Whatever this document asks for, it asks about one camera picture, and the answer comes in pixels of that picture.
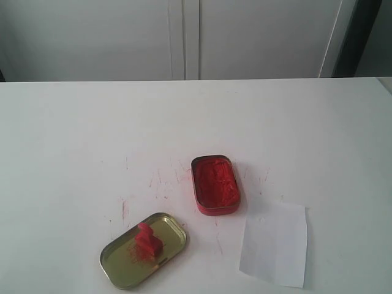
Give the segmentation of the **red ink pad tin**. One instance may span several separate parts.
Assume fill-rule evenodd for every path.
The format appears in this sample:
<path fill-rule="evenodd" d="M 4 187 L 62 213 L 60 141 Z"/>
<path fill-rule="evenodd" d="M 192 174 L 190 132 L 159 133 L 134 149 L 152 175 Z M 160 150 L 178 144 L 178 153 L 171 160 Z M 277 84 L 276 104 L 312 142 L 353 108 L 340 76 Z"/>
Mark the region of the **red ink pad tin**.
<path fill-rule="evenodd" d="M 232 214 L 241 203 L 241 192 L 232 162 L 224 155 L 196 157 L 191 174 L 198 210 L 207 216 Z"/>

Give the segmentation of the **red rubber stamp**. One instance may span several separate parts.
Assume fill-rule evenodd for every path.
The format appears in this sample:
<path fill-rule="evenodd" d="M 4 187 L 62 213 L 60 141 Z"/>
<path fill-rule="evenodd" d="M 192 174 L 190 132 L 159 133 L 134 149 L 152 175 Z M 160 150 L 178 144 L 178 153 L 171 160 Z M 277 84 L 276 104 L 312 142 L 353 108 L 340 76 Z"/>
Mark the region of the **red rubber stamp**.
<path fill-rule="evenodd" d="M 153 257 L 157 257 L 163 250 L 163 242 L 154 236 L 153 229 L 146 223 L 138 224 L 139 232 L 135 237 L 136 244 Z"/>

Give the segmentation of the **white paper sheet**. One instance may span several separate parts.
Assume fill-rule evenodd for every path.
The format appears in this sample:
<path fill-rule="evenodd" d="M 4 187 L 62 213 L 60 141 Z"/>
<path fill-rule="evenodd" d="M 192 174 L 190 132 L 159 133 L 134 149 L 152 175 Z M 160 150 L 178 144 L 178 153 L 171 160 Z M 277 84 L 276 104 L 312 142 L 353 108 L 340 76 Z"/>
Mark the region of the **white paper sheet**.
<path fill-rule="evenodd" d="M 284 287 L 303 288 L 307 254 L 306 209 L 254 200 L 244 228 L 239 270 Z"/>

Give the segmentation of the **gold metal tin lid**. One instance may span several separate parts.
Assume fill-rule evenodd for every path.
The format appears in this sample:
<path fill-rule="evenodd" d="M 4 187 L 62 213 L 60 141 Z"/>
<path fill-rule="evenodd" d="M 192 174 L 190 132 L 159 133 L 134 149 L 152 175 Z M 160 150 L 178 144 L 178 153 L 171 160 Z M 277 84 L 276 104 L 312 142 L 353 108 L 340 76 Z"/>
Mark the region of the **gold metal tin lid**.
<path fill-rule="evenodd" d="M 118 289 L 130 290 L 158 271 L 184 250 L 187 234 L 181 224 L 167 213 L 154 213 L 142 220 L 164 244 L 153 257 L 135 242 L 138 224 L 106 245 L 100 253 L 100 265 L 110 282 Z"/>

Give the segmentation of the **white cabinet doors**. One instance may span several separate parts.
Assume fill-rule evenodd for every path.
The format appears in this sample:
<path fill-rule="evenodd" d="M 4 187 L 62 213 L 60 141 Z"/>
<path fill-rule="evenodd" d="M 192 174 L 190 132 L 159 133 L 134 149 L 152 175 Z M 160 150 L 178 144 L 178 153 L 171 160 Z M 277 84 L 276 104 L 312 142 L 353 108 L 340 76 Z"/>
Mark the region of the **white cabinet doors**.
<path fill-rule="evenodd" d="M 7 81 L 330 77 L 353 1 L 2 1 Z"/>

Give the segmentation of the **dark vertical post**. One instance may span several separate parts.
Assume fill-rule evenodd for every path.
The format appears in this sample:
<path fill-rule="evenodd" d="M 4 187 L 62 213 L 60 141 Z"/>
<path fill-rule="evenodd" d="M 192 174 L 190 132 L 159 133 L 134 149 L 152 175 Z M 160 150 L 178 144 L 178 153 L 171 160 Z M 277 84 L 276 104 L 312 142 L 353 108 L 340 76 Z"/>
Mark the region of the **dark vertical post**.
<path fill-rule="evenodd" d="M 333 68 L 333 78 L 354 77 L 382 0 L 356 1 L 348 28 Z"/>

